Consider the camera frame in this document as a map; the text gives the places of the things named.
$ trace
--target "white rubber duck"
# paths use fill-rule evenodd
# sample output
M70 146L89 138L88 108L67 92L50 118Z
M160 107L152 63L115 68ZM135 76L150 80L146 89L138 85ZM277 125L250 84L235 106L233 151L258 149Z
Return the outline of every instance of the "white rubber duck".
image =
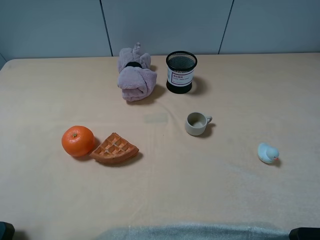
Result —
M272 164L279 160L279 151L275 147L262 142L258 147L258 157L262 162Z

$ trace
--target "black object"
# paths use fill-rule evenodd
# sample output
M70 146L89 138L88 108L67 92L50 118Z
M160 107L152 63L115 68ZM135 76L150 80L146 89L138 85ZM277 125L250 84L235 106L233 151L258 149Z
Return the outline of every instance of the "black object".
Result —
M0 240L12 240L15 228L12 224L0 221Z
M134 67L134 68L138 67L138 68L141 68L141 69L142 69L141 64L138 63L138 62L136 62L136 61L128 62L128 64L125 65L125 68L126 68L126 67Z
M291 230L290 240L320 240L320 228L299 227Z
M165 62L170 69L168 69L166 80L168 90L175 94L185 94L189 92L192 88L192 71L198 63L196 56L187 51L174 51L166 57ZM178 75L178 78L181 77L182 81L173 83L173 75Z

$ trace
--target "white cup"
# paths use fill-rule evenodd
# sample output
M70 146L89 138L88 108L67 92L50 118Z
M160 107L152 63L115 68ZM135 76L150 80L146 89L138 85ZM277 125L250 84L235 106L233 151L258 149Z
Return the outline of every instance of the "white cup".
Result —
M211 121L212 116L205 116L200 112L192 112L185 120L185 130L193 136L201 135Z

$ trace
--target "wooden tabletop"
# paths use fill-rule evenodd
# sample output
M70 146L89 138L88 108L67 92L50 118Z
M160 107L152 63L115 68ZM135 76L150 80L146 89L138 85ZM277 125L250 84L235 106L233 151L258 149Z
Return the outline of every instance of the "wooden tabletop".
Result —
M320 54L198 55L193 88L127 103L117 58L16 59L0 71L0 217L32 240L87 240L113 227L180 222L320 223ZM190 136L191 112L213 116ZM126 165L74 159L71 126L140 149ZM280 163L257 157L260 142Z

